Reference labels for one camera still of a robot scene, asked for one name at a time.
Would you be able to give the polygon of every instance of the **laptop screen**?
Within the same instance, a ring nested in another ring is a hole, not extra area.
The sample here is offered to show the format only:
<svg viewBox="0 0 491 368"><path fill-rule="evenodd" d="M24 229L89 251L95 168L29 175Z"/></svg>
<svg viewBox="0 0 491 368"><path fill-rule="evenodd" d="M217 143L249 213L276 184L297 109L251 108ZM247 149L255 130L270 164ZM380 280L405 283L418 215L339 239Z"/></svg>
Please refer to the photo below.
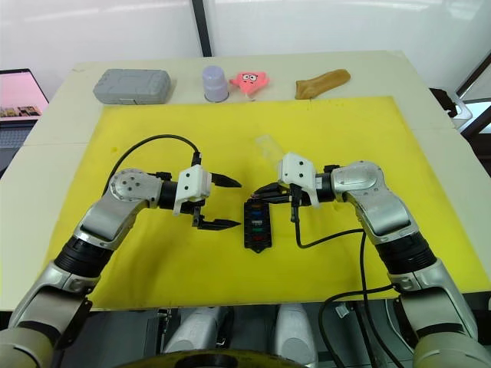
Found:
<svg viewBox="0 0 491 368"><path fill-rule="evenodd" d="M33 124L48 100L29 69L0 71L0 124Z"/></svg>

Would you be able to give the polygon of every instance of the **black cable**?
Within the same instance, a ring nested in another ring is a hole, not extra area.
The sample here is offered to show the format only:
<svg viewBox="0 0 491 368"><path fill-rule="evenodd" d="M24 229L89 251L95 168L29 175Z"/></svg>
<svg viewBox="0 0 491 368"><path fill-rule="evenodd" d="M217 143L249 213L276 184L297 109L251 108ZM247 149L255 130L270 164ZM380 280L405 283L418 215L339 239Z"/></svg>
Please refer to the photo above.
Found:
<svg viewBox="0 0 491 368"><path fill-rule="evenodd" d="M353 305L354 313L356 314L356 319L358 321L358 326L360 327L361 336L363 337L363 342L365 344L365 349L367 350L368 359L373 368L378 368L377 359L375 359L374 349L371 346L370 337L368 336L367 328L363 322L363 316L361 315L360 304L355 301Z"/></svg>
<svg viewBox="0 0 491 368"><path fill-rule="evenodd" d="M380 293L381 291L387 291L387 290L390 290L392 288L393 288L393 285L391 284L391 285L387 285L387 286L383 286L383 287L379 287L379 288L377 287L375 289L369 289L366 291L363 291L363 290L347 291L345 293L340 293L340 294L334 295L332 297L329 297L328 299L325 300L324 303L322 303L321 307L319 308L319 314L318 314L319 330L321 331L322 341L324 341L325 347L328 349L329 353L331 353L332 359L336 363L336 366L338 368L344 368L344 364L341 361L341 359L339 358L339 356L336 354L336 352L334 351L334 348L332 347L332 344L328 339L328 335L325 332L323 319L322 319L325 308L330 303L332 303L333 301L336 301L337 299L341 299L342 297L352 297L355 295L363 295L364 292L366 292L367 294Z"/></svg>
<svg viewBox="0 0 491 368"><path fill-rule="evenodd" d="M295 223L295 239L297 241L297 245L299 248L306 249L313 247L314 245L317 245L322 242L326 242L328 240L337 238L339 236L343 235L348 235L348 234L355 234L357 232L364 232L362 228L353 228L352 230L345 230L343 232L337 232L336 234L332 234L329 236L326 236L324 238L320 238L316 241L313 241L308 244L302 244L302 240L300 239L300 217L298 216L298 207L292 207L293 208L293 218L294 218L294 223Z"/></svg>
<svg viewBox="0 0 491 368"><path fill-rule="evenodd" d="M360 273L361 273L361 288L363 290L363 302L365 305L365 311L367 313L368 323L370 324L370 327L374 333L375 338L377 339L378 343L381 345L382 349L384 349L385 353L392 359L392 361L398 368L404 368L404 366L400 363L399 359L396 358L396 356L390 351L388 346L382 340L381 335L378 333L377 329L375 328L374 319L371 316L370 306L368 305L368 294L370 293L369 290L367 290L367 278L365 277L365 265L364 265L364 250L365 250L366 238L367 238L367 234L364 232L363 236L361 237L361 244L360 244Z"/></svg>
<svg viewBox="0 0 491 368"><path fill-rule="evenodd" d="M106 181L106 185L104 186L104 190L102 191L102 194L104 195L104 193L107 191L107 188L109 187L109 181L110 181L110 178L113 177L113 175L116 173L117 171L117 168L120 167L120 164L124 161L124 159L126 159L130 153L132 153L135 149L137 149L138 147L142 146L143 144L145 143L148 143L152 140L159 140L159 139L162 139L162 138L171 138L171 139L175 139L175 140L180 140L184 143L187 143L188 145L190 145L194 152L195 153L199 153L199 150L198 150L198 147L196 147L196 145L191 142L190 140L184 138L183 136L176 136L174 134L159 134L157 136L149 136L148 138L138 142L137 144L135 144L134 146L132 146L131 148L129 148L128 151L126 151L121 157L120 159L116 162L116 164L114 165L113 169L111 170L110 174L109 174L109 177L107 178L107 181Z"/></svg>

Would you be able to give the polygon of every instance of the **laptop keyboard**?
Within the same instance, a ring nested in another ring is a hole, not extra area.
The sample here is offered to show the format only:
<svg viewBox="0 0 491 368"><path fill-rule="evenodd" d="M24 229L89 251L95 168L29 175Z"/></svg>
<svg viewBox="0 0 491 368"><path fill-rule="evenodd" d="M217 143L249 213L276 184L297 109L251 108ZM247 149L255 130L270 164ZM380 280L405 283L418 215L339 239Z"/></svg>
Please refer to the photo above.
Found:
<svg viewBox="0 0 491 368"><path fill-rule="evenodd" d="M0 149L1 148L20 148L28 137L30 128L25 129L0 129Z"/></svg>

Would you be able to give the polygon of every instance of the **laptop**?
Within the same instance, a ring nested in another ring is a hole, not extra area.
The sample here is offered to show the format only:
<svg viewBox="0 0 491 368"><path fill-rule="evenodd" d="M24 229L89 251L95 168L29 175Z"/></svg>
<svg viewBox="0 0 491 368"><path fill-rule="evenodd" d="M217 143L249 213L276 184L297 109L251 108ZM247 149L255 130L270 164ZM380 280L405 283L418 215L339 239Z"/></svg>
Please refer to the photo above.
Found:
<svg viewBox="0 0 491 368"><path fill-rule="evenodd" d="M0 177L47 105L29 69L0 71Z"/></svg>

